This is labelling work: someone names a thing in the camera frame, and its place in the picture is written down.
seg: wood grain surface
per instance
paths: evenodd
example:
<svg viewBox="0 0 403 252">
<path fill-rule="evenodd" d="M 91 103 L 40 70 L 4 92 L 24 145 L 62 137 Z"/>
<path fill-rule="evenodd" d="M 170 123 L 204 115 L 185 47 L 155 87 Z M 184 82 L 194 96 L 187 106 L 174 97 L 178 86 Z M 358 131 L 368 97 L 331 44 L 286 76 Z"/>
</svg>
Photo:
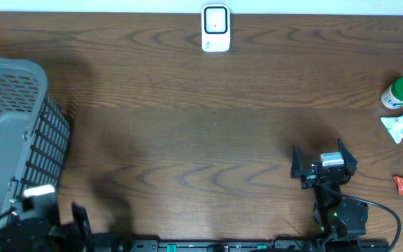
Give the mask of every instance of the wood grain surface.
<svg viewBox="0 0 403 252">
<path fill-rule="evenodd" d="M 290 179 L 341 137 L 358 160 L 345 193 L 403 224 L 403 140 L 381 92 L 403 76 L 403 17 L 233 15 L 232 46 L 205 53 L 199 15 L 0 13 L 0 56 L 33 60 L 72 122 L 59 188 L 95 232 L 270 239 L 320 232 L 312 190 Z M 395 220 L 371 207 L 368 238 Z M 403 251 L 403 229 L 395 251 Z"/>
</svg>

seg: white device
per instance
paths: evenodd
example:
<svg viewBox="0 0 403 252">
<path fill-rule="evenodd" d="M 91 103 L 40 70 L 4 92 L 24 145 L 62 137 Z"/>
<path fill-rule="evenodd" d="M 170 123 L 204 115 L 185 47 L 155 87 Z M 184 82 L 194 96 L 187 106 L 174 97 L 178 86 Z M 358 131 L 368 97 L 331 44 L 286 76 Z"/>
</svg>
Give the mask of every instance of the white device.
<svg viewBox="0 0 403 252">
<path fill-rule="evenodd" d="M 209 4 L 201 10 L 201 47 L 205 52 L 225 52 L 231 42 L 229 8 Z"/>
</svg>

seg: plastic basket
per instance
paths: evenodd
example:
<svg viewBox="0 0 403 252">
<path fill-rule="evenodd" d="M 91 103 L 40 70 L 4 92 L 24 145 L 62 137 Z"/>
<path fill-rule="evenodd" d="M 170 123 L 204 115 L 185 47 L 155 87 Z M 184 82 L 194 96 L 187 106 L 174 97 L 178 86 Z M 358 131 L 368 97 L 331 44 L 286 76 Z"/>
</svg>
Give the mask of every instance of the plastic basket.
<svg viewBox="0 0 403 252">
<path fill-rule="evenodd" d="M 57 188 L 70 129 L 47 89 L 39 65 L 0 58 L 0 213 L 27 188 Z"/>
</svg>

